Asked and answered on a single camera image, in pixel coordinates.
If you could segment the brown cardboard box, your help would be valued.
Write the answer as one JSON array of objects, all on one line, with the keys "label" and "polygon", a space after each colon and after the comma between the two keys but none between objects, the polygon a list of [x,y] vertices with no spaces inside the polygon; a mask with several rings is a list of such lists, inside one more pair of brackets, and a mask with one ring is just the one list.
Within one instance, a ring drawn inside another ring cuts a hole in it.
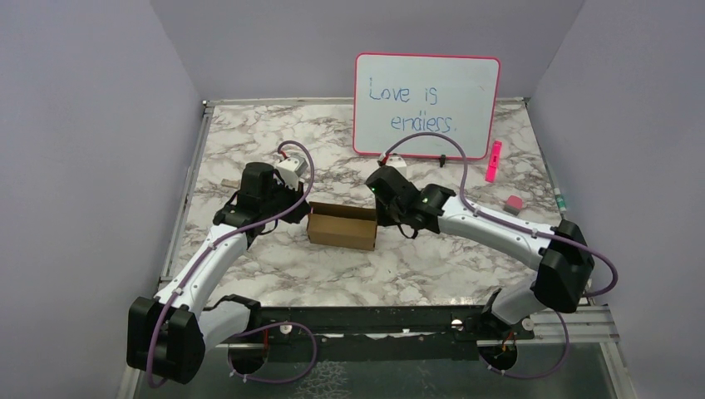
[{"label": "brown cardboard box", "polygon": [[373,251],[377,239],[375,209],[311,202],[307,234],[312,244]]}]

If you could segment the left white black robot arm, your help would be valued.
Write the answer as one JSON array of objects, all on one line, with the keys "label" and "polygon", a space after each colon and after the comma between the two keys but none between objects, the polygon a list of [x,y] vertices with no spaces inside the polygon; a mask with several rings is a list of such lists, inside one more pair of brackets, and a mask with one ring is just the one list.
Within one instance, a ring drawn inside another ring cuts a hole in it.
[{"label": "left white black robot arm", "polygon": [[299,223],[310,211],[297,156],[276,165],[249,162],[239,188],[215,213],[205,241],[153,298],[138,297],[128,312],[126,363],[181,384],[199,371],[205,354],[227,337],[255,339],[259,302],[229,295],[206,304],[225,272],[264,234],[268,223]]}]

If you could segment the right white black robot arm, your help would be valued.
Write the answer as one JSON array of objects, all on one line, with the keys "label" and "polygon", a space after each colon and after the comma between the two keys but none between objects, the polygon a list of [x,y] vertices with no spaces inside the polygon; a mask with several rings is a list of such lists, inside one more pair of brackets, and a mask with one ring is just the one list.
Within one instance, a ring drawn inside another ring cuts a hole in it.
[{"label": "right white black robot arm", "polygon": [[419,190],[398,169],[382,165],[365,182],[383,226],[406,225],[470,239],[507,254],[532,270],[517,284],[495,291],[480,315],[481,331],[499,338],[533,313],[551,309],[574,313],[583,297],[594,260],[579,227],[524,221],[472,204],[446,187]]}]

